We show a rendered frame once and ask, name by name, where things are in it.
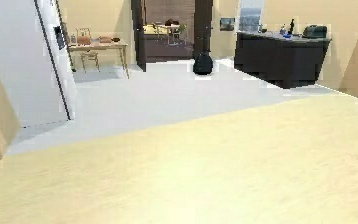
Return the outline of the tall window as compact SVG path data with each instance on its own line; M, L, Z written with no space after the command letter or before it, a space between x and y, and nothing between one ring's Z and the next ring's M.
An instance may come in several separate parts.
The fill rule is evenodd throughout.
M265 0L239 0L239 30L257 32Z

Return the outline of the yellow dining table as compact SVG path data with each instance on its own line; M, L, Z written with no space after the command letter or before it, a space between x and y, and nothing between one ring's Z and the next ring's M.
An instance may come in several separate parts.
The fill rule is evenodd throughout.
M181 42L187 43L187 26L184 24L171 24L170 26L147 24L143 26L143 31L146 35L156 35L160 39L166 36L169 46L177 46Z

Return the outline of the black toaster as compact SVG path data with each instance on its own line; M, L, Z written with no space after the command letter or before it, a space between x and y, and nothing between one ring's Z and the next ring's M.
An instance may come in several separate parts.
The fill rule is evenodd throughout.
M302 36L304 38L325 38L327 35L327 27L323 25L309 25L306 26Z

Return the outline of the light wooden table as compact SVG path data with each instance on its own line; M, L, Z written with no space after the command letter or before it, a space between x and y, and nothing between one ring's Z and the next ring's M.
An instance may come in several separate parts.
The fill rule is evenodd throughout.
M100 50L114 50L114 49L118 50L122 68L125 71L126 77L130 78L128 64L127 64L127 60L126 60L126 48L127 48L127 44L123 43L122 41L111 42L111 43L97 42L97 43L91 43L89 45L75 44L75 45L68 46L68 50L70 52L79 52L80 53L83 70L86 70L85 57L87 54L97 53Z

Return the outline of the dark brown counter cabinet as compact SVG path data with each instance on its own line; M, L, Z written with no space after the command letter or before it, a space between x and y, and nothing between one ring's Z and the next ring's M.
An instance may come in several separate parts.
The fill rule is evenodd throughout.
M331 40L237 33L234 67L283 89L317 82Z

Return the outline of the white fridge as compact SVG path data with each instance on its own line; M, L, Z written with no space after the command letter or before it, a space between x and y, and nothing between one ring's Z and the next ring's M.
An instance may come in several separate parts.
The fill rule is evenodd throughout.
M0 79L23 127L75 118L57 0L0 0Z

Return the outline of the light wooden chair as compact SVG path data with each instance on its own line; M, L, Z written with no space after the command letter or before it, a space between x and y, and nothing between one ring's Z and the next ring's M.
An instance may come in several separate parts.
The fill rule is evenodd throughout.
M86 65L85 65L86 61L94 61L96 69L100 70L99 58L97 52L91 52L91 51L81 52L80 58L81 58L83 70L86 70Z

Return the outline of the dark brown room door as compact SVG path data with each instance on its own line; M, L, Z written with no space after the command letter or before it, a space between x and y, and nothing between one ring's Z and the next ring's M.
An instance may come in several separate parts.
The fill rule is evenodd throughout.
M144 46L144 29L142 19L141 0L131 0L132 20L135 42L135 56L137 65L140 69L146 71L146 53Z

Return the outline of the small framed picture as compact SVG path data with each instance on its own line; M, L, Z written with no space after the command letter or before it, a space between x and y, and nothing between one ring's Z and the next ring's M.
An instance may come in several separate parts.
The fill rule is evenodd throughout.
M220 30L221 31L234 31L235 30L235 19L234 18L221 18L220 19Z

